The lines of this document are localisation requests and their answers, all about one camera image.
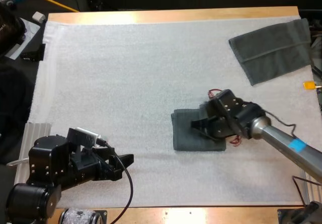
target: wooden table edge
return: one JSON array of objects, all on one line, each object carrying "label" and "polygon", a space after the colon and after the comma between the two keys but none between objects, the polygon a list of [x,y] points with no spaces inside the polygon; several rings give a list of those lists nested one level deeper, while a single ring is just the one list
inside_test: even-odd
[{"label": "wooden table edge", "polygon": [[297,7],[55,13],[49,14],[48,20],[67,24],[118,25],[285,16],[298,16]]}]

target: folded cloth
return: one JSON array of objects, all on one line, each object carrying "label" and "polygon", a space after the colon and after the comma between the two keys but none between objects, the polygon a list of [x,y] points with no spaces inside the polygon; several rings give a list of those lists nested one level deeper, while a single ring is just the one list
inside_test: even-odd
[{"label": "folded cloth", "polygon": [[173,125],[173,148],[177,151],[225,151],[226,141],[213,140],[203,136],[191,127],[191,121],[207,117],[206,110],[178,109],[171,114]]},{"label": "folded cloth", "polygon": [[268,26],[229,40],[252,86],[310,64],[310,42],[307,19]]}]

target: table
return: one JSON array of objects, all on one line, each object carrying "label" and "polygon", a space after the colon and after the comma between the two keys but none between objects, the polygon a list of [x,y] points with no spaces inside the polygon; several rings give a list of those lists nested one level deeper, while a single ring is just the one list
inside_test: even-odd
[{"label": "table", "polygon": [[[297,16],[297,7],[201,9],[169,11],[88,12],[49,14],[48,20],[69,24],[114,25],[210,19],[265,18]],[[129,208],[117,223],[215,223],[276,224],[278,206],[262,207],[149,207]],[[122,208],[108,208],[108,223]],[[56,224],[62,209],[57,209],[49,224]]]}]

